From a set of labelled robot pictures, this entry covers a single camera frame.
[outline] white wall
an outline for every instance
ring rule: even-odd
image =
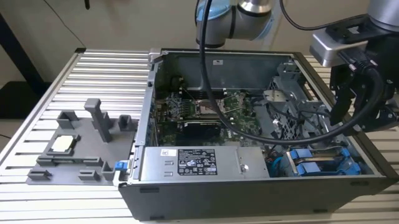
[[[288,0],[292,20],[310,27],[367,13],[370,0]],[[312,32],[298,30],[282,19],[271,50],[308,53]]]
[[[151,47],[195,48],[195,0],[48,0],[87,48],[147,50]],[[304,26],[364,13],[368,0],[288,0],[287,10]],[[3,14],[43,78],[63,69],[79,41],[43,0],[0,0]],[[271,50],[308,54],[311,33],[283,20]],[[226,49],[266,49],[263,42],[228,41]],[[0,52],[0,64],[8,64]],[[13,77],[0,76],[0,83]]]

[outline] gray post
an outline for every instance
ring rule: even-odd
[[[100,133],[103,142],[111,142],[112,137],[108,131],[108,125],[107,121],[103,118],[103,113],[100,110],[102,101],[96,98],[90,98],[86,101],[86,110],[92,114],[94,118],[94,125],[98,128],[98,131]]]

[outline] black cable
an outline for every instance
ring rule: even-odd
[[[195,4],[195,12],[194,12],[195,26],[198,26],[198,9],[199,9],[199,3],[200,3],[200,0],[198,0],[198,3]]]
[[[251,135],[246,132],[243,132],[240,129],[238,129],[231,123],[230,120],[224,117],[219,105],[215,100],[215,96],[212,93],[212,88],[210,84],[210,79],[208,79],[208,71],[207,71],[207,64],[206,64],[206,36],[207,36],[207,23],[208,23],[208,15],[210,15],[210,8],[211,8],[212,0],[207,0],[206,2],[206,8],[204,8],[204,15],[203,15],[203,23],[200,27],[200,37],[199,37],[199,59],[200,59],[200,75],[204,81],[204,89],[207,91],[210,103],[212,106],[214,111],[216,112],[220,121],[226,125],[226,127],[235,133],[238,133],[240,136],[244,138],[248,138],[251,140],[263,142],[270,145],[284,145],[284,146],[291,146],[291,145],[308,145],[316,142],[320,142],[323,140],[331,139],[335,136],[343,134],[347,130],[350,130],[360,120],[368,116],[368,114],[374,111],[375,106],[380,103],[380,98],[383,95],[383,90],[384,90],[384,81],[382,79],[382,76],[376,69],[374,67],[367,67],[362,69],[363,74],[370,76],[370,78],[374,81],[374,89],[371,91],[371,98],[363,107],[362,111],[352,117],[352,119],[343,124],[340,127],[336,129],[331,130],[328,133],[318,135],[315,137],[307,138],[307,139],[300,139],[300,140],[276,140],[271,138],[264,138],[262,136],[255,136]]]
[[[9,136],[4,135],[4,134],[0,134],[1,137],[7,138],[7,139],[11,139]]]
[[[291,114],[284,113],[283,111],[280,111],[279,109],[276,109],[275,105],[272,103],[267,103],[267,105],[270,106],[270,108],[279,113],[280,115],[283,115],[284,117],[295,120],[295,121],[302,121],[299,118],[294,117]]]
[[[328,114],[328,113],[319,112],[319,111],[299,110],[298,113],[299,113],[299,114],[302,114],[302,113],[312,113],[312,114],[322,115],[322,116],[324,116],[324,117],[330,117],[330,114]]]
[[[55,9],[52,8],[52,6],[49,5],[47,0],[43,0],[45,2],[45,4],[48,5],[48,7],[51,8],[51,10],[54,11],[54,13],[56,14],[58,18],[60,19],[62,23],[64,24],[64,27],[70,30],[70,32],[72,33],[72,35],[76,37],[76,39],[79,40],[79,42],[82,43],[82,45],[86,48],[84,43],[82,42],[82,40],[79,39],[79,37],[76,36],[76,34],[74,33],[74,31],[70,29],[70,27],[67,26],[67,24],[64,23],[62,17],[59,16],[58,12],[55,11]]]
[[[303,27],[303,26],[300,26],[298,23],[295,23],[294,20],[291,19],[291,17],[288,16],[288,13],[287,13],[287,11],[286,11],[286,7],[284,7],[283,0],[280,0],[280,8],[282,8],[282,13],[283,13],[286,19],[288,20],[288,22],[291,23],[291,25],[292,25],[296,29],[299,29],[299,30],[304,30],[304,31],[314,31],[314,30],[324,29],[324,28],[327,28],[327,27],[331,26],[331,25],[335,25],[335,24],[338,24],[338,23],[340,23],[340,22],[344,22],[344,21],[347,21],[347,20],[351,20],[351,19],[358,19],[358,18],[360,18],[360,17],[363,17],[363,16],[366,15],[366,14],[356,15],[356,16],[352,16],[352,17],[346,18],[346,19],[343,19],[343,20],[338,20],[338,21],[335,21],[335,22],[323,24],[323,25],[320,25],[320,26],[315,26],[315,27]]]

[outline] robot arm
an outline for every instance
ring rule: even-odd
[[[214,1],[207,24],[206,47],[222,47],[226,39],[262,39],[274,22],[271,9],[270,0],[240,0],[236,6],[230,5],[230,0]],[[204,2],[199,3],[198,7],[198,43],[203,13]]]
[[[204,2],[198,9],[198,43],[200,39]],[[226,39],[262,39],[272,26],[270,0],[240,0],[236,6],[228,0],[216,0],[211,5],[206,47],[219,48]],[[342,122],[355,98],[355,115],[371,100],[374,83],[364,78],[356,66],[374,66],[383,79],[384,94],[374,112],[362,119],[359,126],[366,132],[399,125],[399,108],[394,102],[399,89],[399,1],[371,0],[368,14],[304,28],[283,14],[290,23],[302,30],[316,30],[311,53],[319,63],[332,68],[330,88],[335,91],[336,104],[331,111],[332,125]]]

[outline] barcode sticker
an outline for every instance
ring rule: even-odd
[[[162,149],[162,156],[176,156],[176,149]]]

